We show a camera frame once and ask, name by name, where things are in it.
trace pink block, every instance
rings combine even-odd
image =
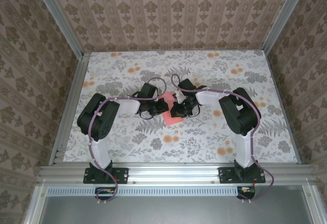
[[[170,110],[173,107],[173,105],[174,105],[173,103],[175,101],[173,94],[174,94],[174,92],[170,91],[170,92],[166,92],[162,96],[163,99],[165,100],[165,102],[168,104],[168,108],[169,108],[169,111],[162,113],[163,120],[165,121],[166,126],[173,125],[175,123],[180,123],[180,122],[184,121],[183,118],[172,118],[172,116],[170,115]]]

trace patterned wallpaper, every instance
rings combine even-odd
[[[327,0],[299,0],[268,55],[304,163],[327,200]]]
[[[285,0],[56,0],[84,51],[259,49]]]
[[[24,218],[77,60],[42,0],[0,0],[0,223]]]

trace gray leaf pattern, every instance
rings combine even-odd
[[[189,78],[195,86],[229,91],[243,87],[262,114],[254,135],[255,157],[261,162],[296,162],[267,61],[262,51],[253,50],[91,53],[64,161],[91,160],[88,138],[76,120],[94,93],[131,95],[158,76],[167,82],[167,91],[175,91],[170,81],[174,73]],[[151,84],[164,90],[161,81]],[[8,111],[2,114],[12,123],[18,119]],[[143,120],[138,115],[122,114],[115,118],[104,140],[114,162],[215,163],[232,162],[236,156],[235,135],[218,102],[217,106],[201,106],[200,115],[171,126],[165,125],[161,115]]]

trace floral tablecloth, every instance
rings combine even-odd
[[[281,104],[263,51],[153,51],[92,53],[85,75],[64,161],[90,161],[88,139],[76,121],[94,93],[106,97],[131,95],[144,82],[161,76],[175,91],[170,76],[177,73],[196,86],[234,90],[243,87],[255,101],[262,122],[255,133],[255,157],[260,162],[297,162]],[[164,85],[154,81],[159,89]],[[234,134],[220,107],[202,106],[201,113],[165,126],[162,116],[116,117],[105,138],[114,162],[232,162]]]

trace gray floor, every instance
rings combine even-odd
[[[262,199],[236,197],[48,197],[42,224],[66,223],[313,223],[301,187],[273,187]]]

